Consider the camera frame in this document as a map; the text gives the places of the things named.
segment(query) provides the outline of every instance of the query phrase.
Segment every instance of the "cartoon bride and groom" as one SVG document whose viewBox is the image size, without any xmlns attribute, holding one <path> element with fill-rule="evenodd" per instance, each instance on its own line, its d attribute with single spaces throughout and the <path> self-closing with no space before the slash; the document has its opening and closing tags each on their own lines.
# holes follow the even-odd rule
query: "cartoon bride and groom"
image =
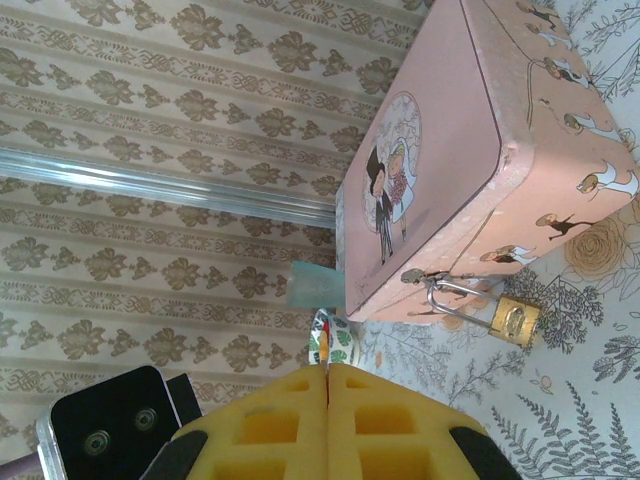
<svg viewBox="0 0 640 480">
<path fill-rule="evenodd" d="M 374 148 L 367 162 L 369 192 L 376 200 L 376 233 L 380 235 L 382 265 L 387 257 L 393 255 L 391 224 L 400 222 L 402 240 L 407 238 L 407 219 L 405 213 L 413 202 L 413 186 L 416 176 L 409 168 L 409 146 L 404 138 L 399 138 L 391 147 L 389 171 L 378 159 Z"/>
</svg>

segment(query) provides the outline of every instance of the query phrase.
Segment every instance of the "brass padlock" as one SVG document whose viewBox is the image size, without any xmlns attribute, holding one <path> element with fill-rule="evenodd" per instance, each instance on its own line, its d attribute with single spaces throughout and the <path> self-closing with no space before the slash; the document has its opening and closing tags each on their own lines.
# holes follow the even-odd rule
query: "brass padlock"
<svg viewBox="0 0 640 480">
<path fill-rule="evenodd" d="M 517 298 L 501 295 L 496 297 L 486 292 L 479 292 L 463 285 L 452 283 L 442 278 L 425 278 L 427 285 L 427 298 L 431 306 L 442 313 L 460 317 L 475 325 L 479 325 L 489 330 L 494 337 L 505 340 L 509 343 L 527 346 L 531 343 L 536 331 L 540 309 L 535 305 L 524 302 Z M 434 298 L 436 290 L 446 289 L 448 291 L 462 292 L 476 297 L 486 298 L 496 302 L 498 306 L 493 314 L 491 323 L 472 317 L 463 312 L 458 312 L 445 305 L 442 305 Z"/>
</svg>

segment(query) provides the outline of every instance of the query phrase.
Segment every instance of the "beige wallpaper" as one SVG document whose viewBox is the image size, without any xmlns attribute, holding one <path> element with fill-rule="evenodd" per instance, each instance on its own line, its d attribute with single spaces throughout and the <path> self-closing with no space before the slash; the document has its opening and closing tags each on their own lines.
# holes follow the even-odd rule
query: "beige wallpaper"
<svg viewBox="0 0 640 480">
<path fill-rule="evenodd" d="M 333 232 L 0 179 L 0 463 L 52 400 L 141 364 L 204 410 L 304 364 L 294 259 L 334 265 Z"/>
<path fill-rule="evenodd" d="M 333 204 L 428 0 L 2 0 L 0 145 Z"/>
</svg>

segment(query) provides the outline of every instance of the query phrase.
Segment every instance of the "floral bedsheet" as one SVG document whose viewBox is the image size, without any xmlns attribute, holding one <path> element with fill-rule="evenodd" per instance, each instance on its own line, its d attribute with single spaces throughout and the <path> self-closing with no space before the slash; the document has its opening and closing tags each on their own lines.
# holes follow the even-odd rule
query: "floral bedsheet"
<svg viewBox="0 0 640 480">
<path fill-rule="evenodd" d="M 562 14 L 619 127 L 633 134 L 640 0 L 538 3 Z M 341 199 L 339 191 L 339 269 Z M 365 322 L 359 366 L 478 419 L 525 479 L 640 479 L 640 199 L 499 289 L 542 306 L 533 348 L 455 317 Z M 466 312 L 490 320 L 492 309 L 476 300 Z"/>
</svg>

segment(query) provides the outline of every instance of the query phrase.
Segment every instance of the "cartoon groom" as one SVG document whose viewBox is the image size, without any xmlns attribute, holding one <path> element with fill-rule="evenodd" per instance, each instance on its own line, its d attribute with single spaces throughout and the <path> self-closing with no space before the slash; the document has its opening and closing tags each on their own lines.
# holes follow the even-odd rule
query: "cartoon groom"
<svg viewBox="0 0 640 480">
<path fill-rule="evenodd" d="M 377 148 L 374 148 L 367 162 L 367 174 L 371 184 L 369 191 L 376 199 L 376 232 L 380 235 L 380 249 L 382 250 L 382 265 L 387 256 L 393 255 L 391 244 L 391 214 L 393 205 L 385 191 L 387 172 L 383 163 L 378 160 Z"/>
</svg>

